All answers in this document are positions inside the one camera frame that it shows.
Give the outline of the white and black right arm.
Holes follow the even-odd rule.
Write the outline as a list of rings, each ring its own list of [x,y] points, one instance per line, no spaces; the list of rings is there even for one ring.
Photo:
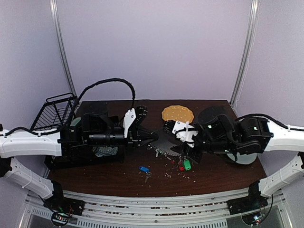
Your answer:
[[[294,151],[297,155],[272,175],[252,183],[243,204],[254,209],[263,198],[290,184],[304,174],[304,130],[285,125],[266,114],[247,114],[234,119],[222,106],[201,111],[192,123],[189,110],[162,112],[163,129],[181,141],[172,150],[200,163],[203,154],[227,155],[233,162],[246,164],[244,158],[271,151]]]

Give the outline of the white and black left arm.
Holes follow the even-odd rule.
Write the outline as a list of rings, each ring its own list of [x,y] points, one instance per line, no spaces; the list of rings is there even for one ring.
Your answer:
[[[74,157],[90,160],[96,158],[95,150],[99,147],[133,149],[159,138],[156,133],[141,125],[147,113],[145,106],[132,107],[120,121],[118,116],[108,115],[105,105],[101,113],[85,113],[62,129],[2,129],[0,176],[49,200],[58,211],[64,211],[68,207],[68,200],[63,196],[61,185],[28,169],[17,160],[17,156],[48,155],[67,157],[70,161]]]

